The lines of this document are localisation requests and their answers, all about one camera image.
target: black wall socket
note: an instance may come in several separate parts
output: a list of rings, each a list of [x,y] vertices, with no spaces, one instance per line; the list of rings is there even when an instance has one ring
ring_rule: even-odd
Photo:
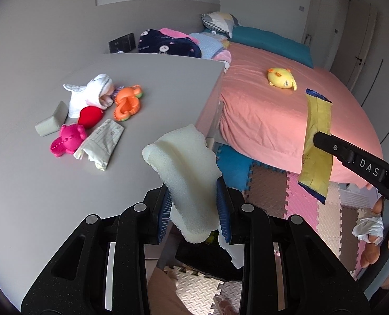
[[[133,33],[123,35],[120,38],[110,41],[108,47],[110,48],[110,53],[117,53],[119,51],[125,53],[130,52],[136,48],[135,36]]]

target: white door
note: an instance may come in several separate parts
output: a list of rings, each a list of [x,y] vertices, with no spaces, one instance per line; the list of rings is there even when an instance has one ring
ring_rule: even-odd
[[[309,46],[314,66],[332,66],[349,7],[349,0],[311,0],[304,43]]]
[[[352,90],[365,64],[376,26],[377,11],[368,2],[351,1],[339,50],[330,70]]]

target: yellow snack wrapper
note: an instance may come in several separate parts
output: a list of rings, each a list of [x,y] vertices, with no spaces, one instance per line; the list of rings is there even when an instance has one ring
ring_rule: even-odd
[[[308,118],[304,153],[298,184],[324,204],[332,173],[333,156],[314,146],[314,135],[321,131],[330,135],[332,125],[332,102],[307,89]]]

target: patterned pillow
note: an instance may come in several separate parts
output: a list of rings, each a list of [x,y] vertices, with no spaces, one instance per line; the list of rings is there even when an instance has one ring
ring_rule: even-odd
[[[202,14],[202,22],[206,28],[228,34],[230,38],[232,38],[233,27],[239,26],[238,20],[234,15],[223,12]]]

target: pink bedspread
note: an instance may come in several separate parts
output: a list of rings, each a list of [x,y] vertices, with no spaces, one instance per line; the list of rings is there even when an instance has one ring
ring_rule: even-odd
[[[223,78],[224,108],[220,130],[238,152],[290,172],[301,172],[307,125],[305,90],[332,101],[332,134],[383,157],[380,141],[364,110],[351,92],[330,72],[253,47],[231,44],[232,64]],[[269,86],[267,69],[291,69],[298,89]],[[334,159],[331,181],[367,182]]]

